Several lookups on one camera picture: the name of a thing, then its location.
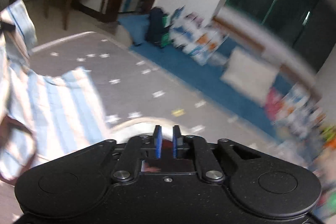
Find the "blue striped shirt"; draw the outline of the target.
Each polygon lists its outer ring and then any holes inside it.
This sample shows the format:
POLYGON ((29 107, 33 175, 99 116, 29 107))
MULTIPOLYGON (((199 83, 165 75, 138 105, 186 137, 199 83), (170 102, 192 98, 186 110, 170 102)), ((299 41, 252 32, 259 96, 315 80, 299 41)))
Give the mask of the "blue striped shirt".
POLYGON ((1 11, 1 181, 107 138, 105 111, 89 73, 58 77, 30 68, 37 43, 22 0, 1 11))

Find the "grey star patterned table cover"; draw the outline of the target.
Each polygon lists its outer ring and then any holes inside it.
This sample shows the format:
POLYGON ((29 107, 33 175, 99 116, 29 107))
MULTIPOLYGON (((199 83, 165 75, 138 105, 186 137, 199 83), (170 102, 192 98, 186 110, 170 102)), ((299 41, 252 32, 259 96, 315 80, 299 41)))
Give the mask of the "grey star patterned table cover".
POLYGON ((106 139, 16 180, 17 223, 306 223, 320 195, 307 169, 233 141, 224 115, 138 56, 89 34, 30 54, 37 74, 78 67, 101 98, 106 139), (153 133, 162 127, 161 158, 153 133), (173 127, 183 145, 173 158, 173 127))

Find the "blue sofa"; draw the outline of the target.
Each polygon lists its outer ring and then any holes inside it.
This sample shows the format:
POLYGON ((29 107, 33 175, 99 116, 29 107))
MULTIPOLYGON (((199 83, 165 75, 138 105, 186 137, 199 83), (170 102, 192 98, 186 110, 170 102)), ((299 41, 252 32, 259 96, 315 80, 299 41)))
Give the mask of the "blue sofa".
MULTIPOLYGON (((264 110, 244 94, 239 93, 221 80, 226 65, 216 67, 197 64, 192 58, 172 45, 160 48, 146 41, 145 36, 149 26, 148 15, 130 15, 119 19, 119 24, 129 32, 133 45, 131 50, 159 65, 171 74, 177 76, 191 87, 209 97, 224 110, 235 114, 238 118, 253 124, 269 136, 278 139, 280 135, 264 110)), ((285 96, 294 86, 287 75, 278 73, 272 87, 285 96)))

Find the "beige pillow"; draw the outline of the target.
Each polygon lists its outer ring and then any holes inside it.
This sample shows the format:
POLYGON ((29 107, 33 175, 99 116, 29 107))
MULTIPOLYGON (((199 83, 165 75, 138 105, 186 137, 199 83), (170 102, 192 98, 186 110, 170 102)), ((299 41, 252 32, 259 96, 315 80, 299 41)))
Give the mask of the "beige pillow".
POLYGON ((234 48, 221 80, 263 107, 279 68, 257 59, 241 48, 234 48))

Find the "butterfly patterned cushion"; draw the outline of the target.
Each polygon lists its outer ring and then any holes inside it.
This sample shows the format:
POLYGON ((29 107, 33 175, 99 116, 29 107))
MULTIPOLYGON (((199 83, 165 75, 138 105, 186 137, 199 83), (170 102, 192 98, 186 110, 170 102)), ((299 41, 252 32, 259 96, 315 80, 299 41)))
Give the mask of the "butterfly patterned cushion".
POLYGON ((170 18, 169 38, 175 48, 203 66, 228 38, 228 33, 217 25, 203 25, 197 13, 187 14, 185 7, 175 10, 170 18))

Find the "black backpack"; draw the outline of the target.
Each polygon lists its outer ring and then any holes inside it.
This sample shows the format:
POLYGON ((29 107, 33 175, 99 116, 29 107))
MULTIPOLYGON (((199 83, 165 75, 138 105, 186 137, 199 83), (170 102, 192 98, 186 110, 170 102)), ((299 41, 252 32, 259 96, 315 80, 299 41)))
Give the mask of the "black backpack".
POLYGON ((163 9, 154 7, 149 12, 149 26, 146 33, 146 41, 157 47, 164 48, 170 44, 170 16, 163 9))

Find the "pink cloth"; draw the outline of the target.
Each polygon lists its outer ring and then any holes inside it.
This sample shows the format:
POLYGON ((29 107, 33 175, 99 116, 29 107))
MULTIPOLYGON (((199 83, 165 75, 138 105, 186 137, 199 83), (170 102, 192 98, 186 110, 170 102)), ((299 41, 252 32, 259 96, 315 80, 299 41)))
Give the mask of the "pink cloth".
POLYGON ((264 106, 265 113, 267 117, 274 121, 276 119, 277 113, 282 108, 282 98, 284 96, 278 92, 278 90, 274 87, 270 88, 269 93, 266 97, 266 103, 264 106))

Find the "dark window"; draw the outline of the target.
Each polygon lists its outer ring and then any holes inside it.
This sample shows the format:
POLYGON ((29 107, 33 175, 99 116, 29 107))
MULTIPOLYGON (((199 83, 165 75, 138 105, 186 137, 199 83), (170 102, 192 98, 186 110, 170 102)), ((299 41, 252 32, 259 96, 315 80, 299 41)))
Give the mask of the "dark window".
POLYGON ((318 72, 335 46, 335 11, 325 0, 227 0, 318 72))

